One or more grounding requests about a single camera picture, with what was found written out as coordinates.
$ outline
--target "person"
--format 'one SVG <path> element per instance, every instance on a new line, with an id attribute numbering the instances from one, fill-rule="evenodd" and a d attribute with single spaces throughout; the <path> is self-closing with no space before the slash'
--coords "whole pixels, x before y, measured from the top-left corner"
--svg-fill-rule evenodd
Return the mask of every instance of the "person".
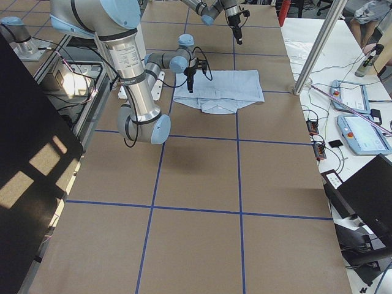
<path id="1" fill-rule="evenodd" d="M 368 44 L 374 29 L 391 10 L 392 0 L 372 0 L 359 8 L 350 22 L 350 30 L 361 48 Z"/>

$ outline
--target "person's leg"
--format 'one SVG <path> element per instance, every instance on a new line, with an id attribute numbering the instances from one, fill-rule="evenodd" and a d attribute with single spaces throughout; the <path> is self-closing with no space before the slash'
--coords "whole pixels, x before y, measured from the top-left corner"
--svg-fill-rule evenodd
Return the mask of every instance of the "person's leg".
<path id="1" fill-rule="evenodd" d="M 365 47 L 368 44 L 370 37 L 374 33 L 374 29 L 377 26 L 377 23 L 378 21 L 370 21 L 365 24 L 366 30 L 361 40 L 361 44 L 360 44 L 361 48 Z"/>
<path id="2" fill-rule="evenodd" d="M 355 18 L 350 21 L 350 30 L 358 45 L 361 46 L 361 25 Z"/>

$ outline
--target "white desk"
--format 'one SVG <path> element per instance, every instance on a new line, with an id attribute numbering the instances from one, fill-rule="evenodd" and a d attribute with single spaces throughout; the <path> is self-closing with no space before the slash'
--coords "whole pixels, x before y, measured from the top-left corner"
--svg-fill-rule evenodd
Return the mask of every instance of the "white desk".
<path id="1" fill-rule="evenodd" d="M 286 49 L 290 58 L 290 65 L 295 79 L 298 78 L 298 74 L 301 72 L 306 60 L 306 55 L 309 53 L 322 23 L 323 20 L 299 18 L 288 18 L 285 21 L 284 27 L 282 28 L 282 34 L 285 39 Z M 356 43 L 346 23 L 344 21 L 338 21 L 313 69 L 313 72 L 325 67 L 349 65 L 355 62 L 359 56 L 363 56 L 363 54 L 361 53 L 361 49 Z M 354 72 L 359 64 L 360 62 L 356 63 L 354 66 L 347 66 L 345 68 L 324 69 L 321 72 L 312 73 L 310 78 L 313 84 L 320 83 L 326 85 L 330 85 L 333 80 L 345 80 L 362 84 L 375 83 L 379 80 L 376 76 L 365 76 L 363 78 L 356 77 Z M 317 85 L 317 87 L 325 92 L 330 91 L 330 87 L 328 86 Z M 387 91 L 380 82 L 368 85 L 366 86 L 366 89 L 369 100 L 390 100 Z M 326 117 L 326 112 L 312 105 L 309 97 L 313 104 L 325 109 L 328 109 L 330 106 L 329 98 L 323 94 L 317 93 L 314 89 L 309 90 L 309 87 L 304 88 L 300 95 L 301 104 L 305 106 L 304 109 L 309 107 L 309 109 L 318 114 L 319 118 Z M 390 129 L 390 121 L 392 120 L 392 103 L 371 103 L 371 108 L 376 108 L 381 111 L 383 121 L 382 126 L 386 129 Z M 347 159 L 345 160 L 344 169 L 339 175 L 345 181 L 374 158 L 374 156 L 356 156 L 351 149 L 346 147 L 345 141 L 342 138 L 340 134 L 341 132 L 336 124 L 336 117 L 340 114 L 343 113 L 333 110 L 333 107 L 331 106 L 328 119 L 321 119 L 319 121 L 318 128 L 321 136 L 326 142 L 337 139 L 340 139 L 343 142 L 344 146 L 341 147 L 341 150 L 344 157 Z M 315 118 L 315 115 L 310 113 L 309 117 Z M 389 138 L 388 142 L 389 144 L 392 144 L 392 139 Z M 339 155 L 339 157 L 341 156 L 339 151 L 336 151 L 336 154 Z M 339 160 L 331 153 L 331 151 L 326 150 L 326 156 L 327 159 L 321 160 L 320 162 L 320 173 L 331 169 L 337 169 L 337 166 L 339 165 Z M 350 279 L 353 293 L 358 293 L 362 287 L 366 287 L 364 282 L 353 270 L 348 270 L 347 274 Z M 368 291 L 366 292 L 367 294 L 374 293 L 379 279 L 380 276 L 374 280 L 372 287 L 368 288 Z M 391 293 L 391 289 L 392 271 L 386 274 L 378 294 Z"/>

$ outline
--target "brown table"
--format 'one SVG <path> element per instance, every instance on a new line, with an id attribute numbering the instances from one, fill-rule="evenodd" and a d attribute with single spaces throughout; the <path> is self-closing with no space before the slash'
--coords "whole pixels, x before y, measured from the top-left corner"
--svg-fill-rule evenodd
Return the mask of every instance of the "brown table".
<path id="1" fill-rule="evenodd" d="M 275 9 L 246 8 L 239 46 L 223 15 L 148 3 L 148 52 L 192 34 L 213 70 L 257 69 L 266 101 L 207 115 L 165 87 L 170 138 L 129 149 L 113 93 L 30 294 L 351 293 Z"/>

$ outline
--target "office chair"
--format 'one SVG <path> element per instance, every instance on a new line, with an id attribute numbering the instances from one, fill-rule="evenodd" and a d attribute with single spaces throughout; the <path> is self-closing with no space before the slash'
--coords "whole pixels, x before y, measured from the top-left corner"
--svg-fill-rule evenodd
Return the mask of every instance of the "office chair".
<path id="1" fill-rule="evenodd" d="M 329 3 L 329 4 L 318 9 L 318 11 L 317 11 L 317 13 L 316 13 L 316 15 L 317 15 L 318 17 L 321 15 L 321 11 L 322 11 L 322 10 L 331 8 L 333 0 L 319 0 L 319 2 L 317 3 L 317 7 L 320 7 L 321 2 L 326 2 L 326 3 Z"/>

